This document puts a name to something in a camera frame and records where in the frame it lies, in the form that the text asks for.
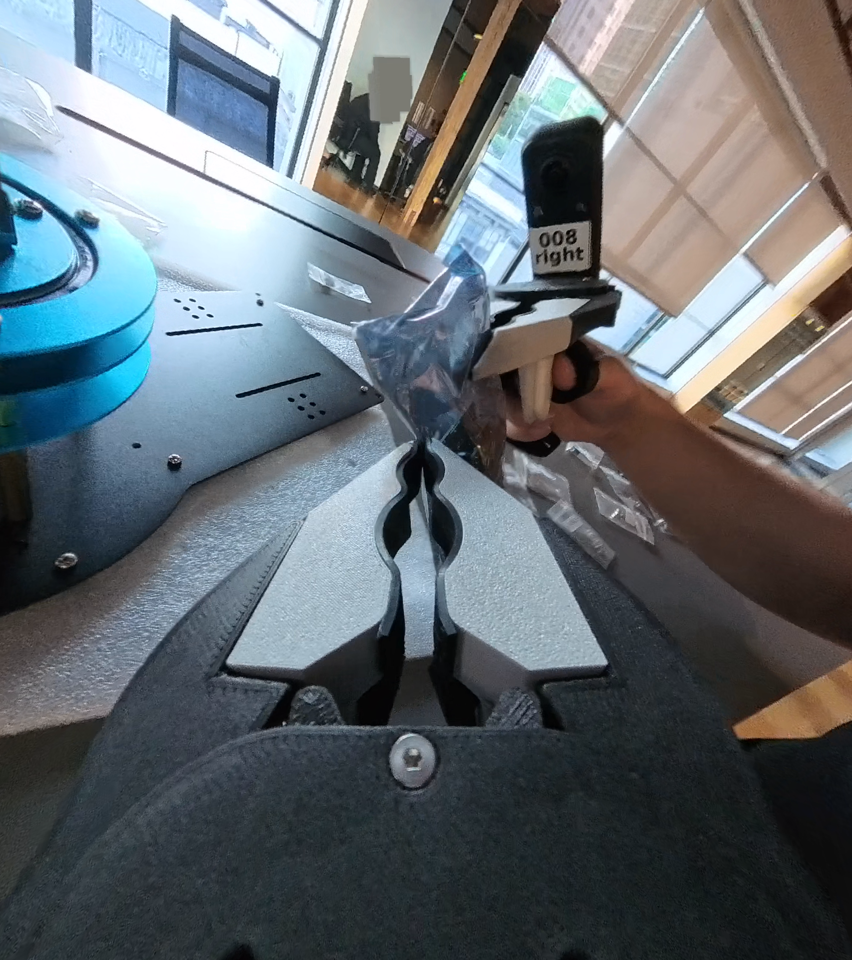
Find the black office chair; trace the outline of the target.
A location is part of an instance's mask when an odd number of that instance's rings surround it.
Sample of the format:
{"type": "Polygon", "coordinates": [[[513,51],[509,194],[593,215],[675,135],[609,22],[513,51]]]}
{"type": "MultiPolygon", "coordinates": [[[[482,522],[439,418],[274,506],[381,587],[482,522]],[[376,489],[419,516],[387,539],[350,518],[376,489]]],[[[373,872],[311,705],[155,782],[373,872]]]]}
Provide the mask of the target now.
{"type": "Polygon", "coordinates": [[[167,113],[256,162],[275,167],[280,81],[173,16],[167,113]]]}

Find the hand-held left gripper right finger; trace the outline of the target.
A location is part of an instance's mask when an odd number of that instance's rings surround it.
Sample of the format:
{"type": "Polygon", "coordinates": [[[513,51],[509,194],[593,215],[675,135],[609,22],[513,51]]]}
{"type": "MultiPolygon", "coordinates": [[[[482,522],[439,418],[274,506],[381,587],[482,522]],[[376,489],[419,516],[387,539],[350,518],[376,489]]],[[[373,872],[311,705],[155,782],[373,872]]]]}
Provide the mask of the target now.
{"type": "Polygon", "coordinates": [[[435,564],[430,677],[450,726],[480,726],[509,690],[592,679],[609,663],[537,518],[427,442],[435,564]]]}

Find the silver plastic parts bag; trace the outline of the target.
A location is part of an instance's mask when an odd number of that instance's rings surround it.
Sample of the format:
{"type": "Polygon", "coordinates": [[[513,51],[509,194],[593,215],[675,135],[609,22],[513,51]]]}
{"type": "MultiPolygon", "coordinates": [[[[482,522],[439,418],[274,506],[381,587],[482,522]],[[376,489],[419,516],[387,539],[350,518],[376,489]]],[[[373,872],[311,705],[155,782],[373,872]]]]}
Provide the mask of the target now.
{"type": "Polygon", "coordinates": [[[356,340],[374,386],[418,441],[441,442],[497,478],[506,439],[504,388],[497,376],[472,378],[491,332],[484,270],[456,246],[406,312],[359,323],[356,340]]]}

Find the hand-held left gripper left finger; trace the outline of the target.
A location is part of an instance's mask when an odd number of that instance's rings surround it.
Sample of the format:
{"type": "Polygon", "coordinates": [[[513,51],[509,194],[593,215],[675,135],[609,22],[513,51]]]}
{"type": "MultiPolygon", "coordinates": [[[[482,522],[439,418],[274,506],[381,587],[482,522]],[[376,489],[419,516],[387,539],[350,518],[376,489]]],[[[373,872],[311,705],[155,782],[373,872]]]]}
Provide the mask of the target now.
{"type": "Polygon", "coordinates": [[[226,658],[237,676],[328,690],[346,722],[384,725],[405,662],[396,556],[423,451],[397,447],[312,509],[226,658]]]}

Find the black metal base plate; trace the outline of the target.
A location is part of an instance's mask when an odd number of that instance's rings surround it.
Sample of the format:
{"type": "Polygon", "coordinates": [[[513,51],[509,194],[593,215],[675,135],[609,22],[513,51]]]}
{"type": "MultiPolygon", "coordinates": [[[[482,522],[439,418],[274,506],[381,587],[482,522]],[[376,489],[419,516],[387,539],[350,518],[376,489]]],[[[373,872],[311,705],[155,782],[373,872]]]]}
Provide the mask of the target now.
{"type": "Polygon", "coordinates": [[[383,402],[264,294],[158,294],[149,346],[107,416],[0,450],[0,616],[107,569],[191,487],[383,402]]]}

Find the person's right hand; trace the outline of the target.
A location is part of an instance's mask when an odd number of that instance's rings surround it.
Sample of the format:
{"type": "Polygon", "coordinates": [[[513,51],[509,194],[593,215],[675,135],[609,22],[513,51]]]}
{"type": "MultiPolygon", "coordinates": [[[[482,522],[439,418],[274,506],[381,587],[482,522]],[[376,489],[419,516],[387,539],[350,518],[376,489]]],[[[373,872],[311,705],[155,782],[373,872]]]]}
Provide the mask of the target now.
{"type": "Polygon", "coordinates": [[[564,441],[588,442],[609,454],[640,446],[680,424],[672,402],[635,376],[622,359],[595,352],[599,379],[569,403],[553,403],[550,424],[564,441]]]}

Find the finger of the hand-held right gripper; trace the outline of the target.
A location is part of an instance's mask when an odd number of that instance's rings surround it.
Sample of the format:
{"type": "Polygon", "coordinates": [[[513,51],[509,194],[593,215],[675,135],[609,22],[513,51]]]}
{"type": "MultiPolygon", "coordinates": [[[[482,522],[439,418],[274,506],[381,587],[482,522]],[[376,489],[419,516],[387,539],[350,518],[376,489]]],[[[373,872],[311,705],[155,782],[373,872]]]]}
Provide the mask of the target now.
{"type": "Polygon", "coordinates": [[[613,323],[614,308],[532,308],[491,330],[469,377],[478,381],[540,363],[551,367],[557,354],[567,354],[576,369],[575,384],[596,385],[598,363],[587,347],[576,344],[592,330],[613,323]]]}

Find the person's right forearm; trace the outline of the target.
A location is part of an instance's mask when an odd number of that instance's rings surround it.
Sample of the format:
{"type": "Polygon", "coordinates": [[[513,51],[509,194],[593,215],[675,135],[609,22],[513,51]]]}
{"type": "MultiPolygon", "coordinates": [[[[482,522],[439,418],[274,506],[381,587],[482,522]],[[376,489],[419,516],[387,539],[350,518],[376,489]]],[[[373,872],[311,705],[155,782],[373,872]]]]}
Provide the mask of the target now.
{"type": "Polygon", "coordinates": [[[852,650],[852,510],[645,391],[606,449],[686,546],[763,609],[852,650]]]}

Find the large office windows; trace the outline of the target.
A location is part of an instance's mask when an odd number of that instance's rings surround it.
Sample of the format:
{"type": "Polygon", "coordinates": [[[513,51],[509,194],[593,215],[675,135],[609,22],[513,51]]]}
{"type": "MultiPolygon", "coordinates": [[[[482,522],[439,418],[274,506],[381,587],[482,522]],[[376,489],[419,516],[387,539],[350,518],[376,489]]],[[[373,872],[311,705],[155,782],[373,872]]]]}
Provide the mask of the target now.
{"type": "Polygon", "coordinates": [[[624,289],[601,342],[682,409],[744,422],[827,472],[852,462],[852,346],[800,314],[816,271],[852,253],[837,150],[815,146],[757,14],[831,2],[0,1],[0,28],[208,138],[200,171],[260,194],[317,189],[491,282],[528,280],[520,154],[579,116],[604,133],[602,272],[624,289]],[[280,81],[270,169],[167,113],[169,25],[280,81]],[[383,126],[376,193],[336,140],[376,56],[407,57],[411,106],[383,126]]]}

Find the white foam sheet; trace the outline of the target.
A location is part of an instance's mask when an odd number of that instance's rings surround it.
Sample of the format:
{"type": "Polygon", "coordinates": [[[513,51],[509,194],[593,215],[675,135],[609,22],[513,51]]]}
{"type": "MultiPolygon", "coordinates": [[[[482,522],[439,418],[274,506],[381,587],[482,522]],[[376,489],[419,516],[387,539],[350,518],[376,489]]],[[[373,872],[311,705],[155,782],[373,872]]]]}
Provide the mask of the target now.
{"type": "MultiPolygon", "coordinates": [[[[350,325],[276,305],[367,379],[350,325]]],[[[394,447],[379,404],[243,462],[192,486],[105,570],[1,615],[0,738],[107,715],[195,603],[394,447]]]]}

